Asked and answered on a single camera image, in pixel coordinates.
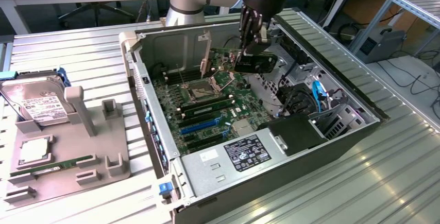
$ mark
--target warning label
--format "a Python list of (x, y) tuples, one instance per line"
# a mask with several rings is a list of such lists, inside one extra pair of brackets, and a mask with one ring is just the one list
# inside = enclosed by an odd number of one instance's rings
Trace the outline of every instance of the warning label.
[(21, 100), (21, 107), (26, 109), (37, 122), (56, 120), (68, 116), (57, 96)]
[(244, 171), (270, 159), (270, 155), (256, 135), (224, 146), (237, 171)]

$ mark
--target white label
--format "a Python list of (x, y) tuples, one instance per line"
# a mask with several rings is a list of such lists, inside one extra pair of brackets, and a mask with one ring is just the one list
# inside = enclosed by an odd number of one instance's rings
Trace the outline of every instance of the white label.
[(209, 39), (208, 36), (204, 36), (204, 35), (200, 35), (198, 38), (197, 38), (198, 41), (204, 41), (204, 40), (208, 40), (208, 39)]
[(52, 171), (58, 171), (61, 170), (61, 167), (58, 166), (54, 166), (52, 168), (48, 168), (48, 169), (44, 169), (44, 170), (40, 170), (40, 171), (36, 171), (34, 173), (32, 173), (33, 175), (40, 175), (40, 174), (45, 174), (45, 173), (49, 173)]
[(68, 116), (57, 96), (21, 100), (21, 106), (37, 122), (56, 120)]
[(209, 161), (210, 159), (217, 158), (217, 157), (218, 157), (218, 154), (214, 149), (200, 154), (200, 159), (202, 162)]

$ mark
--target office chair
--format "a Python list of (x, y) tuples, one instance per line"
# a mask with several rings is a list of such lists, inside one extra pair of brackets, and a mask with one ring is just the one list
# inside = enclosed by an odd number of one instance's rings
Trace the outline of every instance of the office chair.
[(129, 18), (129, 22), (133, 23), (136, 18), (134, 16), (125, 12), (124, 10), (121, 10), (121, 2), (120, 1), (116, 1), (116, 8), (105, 5), (106, 3), (109, 2), (90, 2), (85, 5), (82, 5), (81, 3), (76, 3), (76, 9), (73, 9), (69, 13), (64, 14), (64, 15), (60, 15), (57, 17), (57, 20), (58, 20), (58, 24), (62, 28), (68, 28), (69, 24), (68, 22), (65, 21), (65, 19), (68, 19), (69, 17), (74, 16), (76, 14), (92, 9), (93, 12), (94, 12), (94, 26), (98, 27), (98, 15), (100, 15), (100, 9), (104, 9), (104, 10), (108, 10), (116, 14), (120, 14), (125, 17)]

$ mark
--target blue latch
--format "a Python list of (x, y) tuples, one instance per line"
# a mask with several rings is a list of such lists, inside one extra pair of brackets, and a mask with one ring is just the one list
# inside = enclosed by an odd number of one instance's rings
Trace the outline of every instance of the blue latch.
[(325, 100), (326, 93), (320, 81), (313, 81), (312, 83), (312, 93), (317, 103), (318, 112), (321, 112), (321, 100)]
[(0, 81), (13, 80), (16, 76), (17, 76), (16, 71), (0, 72)]
[(72, 85), (70, 85), (70, 82), (69, 82), (69, 79), (68, 79), (68, 74), (66, 74), (65, 69), (64, 69), (62, 67), (60, 67), (60, 68), (57, 69), (56, 73), (58, 73), (58, 74), (61, 75), (61, 77), (62, 77), (62, 81), (64, 81), (64, 85), (65, 85), (66, 87), (70, 87)]
[(172, 191), (172, 184), (170, 184), (170, 182), (166, 182), (166, 183), (160, 184), (158, 185), (158, 189), (160, 189), (158, 195), (168, 194)]

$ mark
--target sticker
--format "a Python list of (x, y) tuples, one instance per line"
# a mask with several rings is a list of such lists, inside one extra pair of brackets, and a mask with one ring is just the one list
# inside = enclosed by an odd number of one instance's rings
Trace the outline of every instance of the sticker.
[(237, 171), (248, 170), (270, 159), (270, 155), (256, 135), (229, 143), (224, 148)]
[(205, 109), (201, 109), (201, 110), (198, 110), (198, 111), (194, 111), (193, 114), (196, 115), (196, 114), (198, 114), (198, 113), (208, 112), (208, 111), (210, 111), (210, 110), (212, 110), (212, 107), (208, 107), (208, 108), (205, 108)]
[(61, 170), (61, 167), (54, 166), (52, 168), (48, 168), (48, 169), (33, 172), (32, 175), (41, 175), (41, 174), (46, 174), (46, 173), (50, 173), (50, 172), (58, 171), (58, 170)]
[(200, 154), (200, 159), (202, 162), (209, 161), (210, 159), (217, 158), (217, 157), (218, 157), (218, 154), (214, 149)]
[(200, 35), (198, 38), (197, 38), (198, 41), (204, 41), (204, 40), (208, 40), (208, 39), (209, 39), (209, 37), (205, 36), (205, 35)]
[(37, 122), (50, 121), (68, 117), (57, 96), (21, 100), (21, 106), (26, 109), (32, 119)]

